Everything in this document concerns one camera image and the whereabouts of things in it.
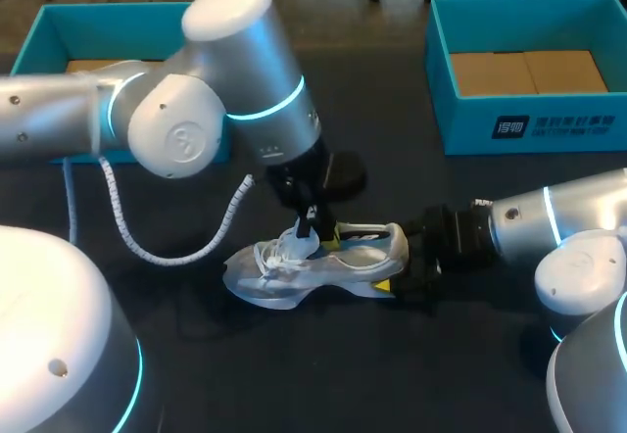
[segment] sneaker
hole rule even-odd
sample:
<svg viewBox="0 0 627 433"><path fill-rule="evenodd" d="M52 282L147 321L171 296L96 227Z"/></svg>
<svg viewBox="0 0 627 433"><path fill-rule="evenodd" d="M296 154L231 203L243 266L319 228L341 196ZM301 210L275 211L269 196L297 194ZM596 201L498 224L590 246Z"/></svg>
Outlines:
<svg viewBox="0 0 627 433"><path fill-rule="evenodd" d="M390 298L374 284L402 273L408 240L391 223L338 223L340 248L328 252L312 228L297 238L296 225L278 239L240 250L226 261L224 284L237 297L268 309L294 309L315 288L338 286L366 298Z"/></svg>

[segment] dark table surface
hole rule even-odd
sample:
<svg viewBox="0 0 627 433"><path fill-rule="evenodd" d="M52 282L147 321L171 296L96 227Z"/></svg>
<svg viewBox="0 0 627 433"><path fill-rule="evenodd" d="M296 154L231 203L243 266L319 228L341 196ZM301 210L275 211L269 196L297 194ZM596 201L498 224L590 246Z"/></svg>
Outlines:
<svg viewBox="0 0 627 433"><path fill-rule="evenodd" d="M415 49L298 53L327 143L362 153L365 192L339 218L386 222L425 206L498 199L620 168L625 154L446 158ZM230 164L166 181L116 168L131 230L174 255L209 239L249 171L235 141ZM497 267L447 280L434 314L320 290L291 312L240 302L221 262L277 236L293 216L256 187L223 244L204 261L161 269L117 235L104 178L74 172L79 247L102 269L164 383L169 432L554 431L544 372L552 350L538 322L533 273ZM59 168L0 170L0 222L67 236Z"/></svg>

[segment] robot end effector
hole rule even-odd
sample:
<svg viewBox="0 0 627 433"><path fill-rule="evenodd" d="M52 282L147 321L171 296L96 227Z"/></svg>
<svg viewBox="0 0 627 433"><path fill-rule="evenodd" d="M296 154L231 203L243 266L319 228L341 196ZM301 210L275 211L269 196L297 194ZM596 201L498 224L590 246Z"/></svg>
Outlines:
<svg viewBox="0 0 627 433"><path fill-rule="evenodd" d="M422 235L427 265L466 272L496 261L535 267L571 246L573 236L595 229L616 233L626 219L627 173L619 169L495 202L475 200L460 211L432 207L404 231Z"/></svg>
<svg viewBox="0 0 627 433"><path fill-rule="evenodd" d="M327 151L272 0L196 0L182 30L185 45L156 69L126 61L1 79L0 161L129 149L152 173L190 176L214 158L228 117L281 203L333 240L327 203L360 191L364 169Z"/></svg>

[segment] teal box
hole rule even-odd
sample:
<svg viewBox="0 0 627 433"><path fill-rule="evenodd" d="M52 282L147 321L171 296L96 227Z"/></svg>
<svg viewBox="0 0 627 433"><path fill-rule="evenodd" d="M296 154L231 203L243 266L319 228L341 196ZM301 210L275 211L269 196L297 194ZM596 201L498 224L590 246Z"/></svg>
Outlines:
<svg viewBox="0 0 627 433"><path fill-rule="evenodd" d="M71 60L162 61L184 42L189 3L47 5L41 8L11 75L65 72ZM227 118L214 163L229 159ZM112 163L135 163L128 151L110 151ZM75 163L97 163L89 156Z"/></svg>
<svg viewBox="0 0 627 433"><path fill-rule="evenodd" d="M462 97L451 54L589 50L609 93ZM447 155L627 150L618 0L433 0L425 68Z"/></svg>

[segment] shoelace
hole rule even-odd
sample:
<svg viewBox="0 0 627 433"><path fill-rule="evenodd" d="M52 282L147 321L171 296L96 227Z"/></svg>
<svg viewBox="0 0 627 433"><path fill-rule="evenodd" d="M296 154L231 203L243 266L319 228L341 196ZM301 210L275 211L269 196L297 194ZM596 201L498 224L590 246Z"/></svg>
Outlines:
<svg viewBox="0 0 627 433"><path fill-rule="evenodd" d="M231 201L228 204L228 208L226 209L226 213L222 218L222 222L216 232L216 235L207 245L205 245L205 247L185 257L169 259L153 255L150 252L144 250L132 237L130 231L128 230L128 227L126 226L126 221L121 210L120 194L118 193L116 177L114 176L114 171L111 167L111 164L109 164L109 161L107 161L107 159L105 159L104 157L100 157L98 160L107 180L107 187L109 188L109 195L111 198L111 206L114 212L114 218L116 220L116 225L118 226L118 231L120 233L121 239L123 240L124 244L126 244L128 250L130 250L137 257L151 264L160 266L188 265L202 259L207 254L209 254L222 241L224 235L226 235L226 231L228 231L228 228L233 221L233 217L235 216L237 208L246 196L246 193L248 193L248 191L255 185L255 180L253 179L252 175L246 175L244 177L244 180L239 185L237 191L235 192L235 194L231 198ZM64 180L66 182L66 193L68 200L70 242L72 244L75 244L78 221L76 218L76 201L72 180L72 162L69 158L65 158L63 161L63 174Z"/></svg>
<svg viewBox="0 0 627 433"><path fill-rule="evenodd" d="M300 270L305 268L305 260L288 258L288 249L291 239L294 238L295 229L285 230L278 239L273 239L264 247L260 243L255 244L255 263L262 273L261 279L267 279L273 269L285 268Z"/></svg>

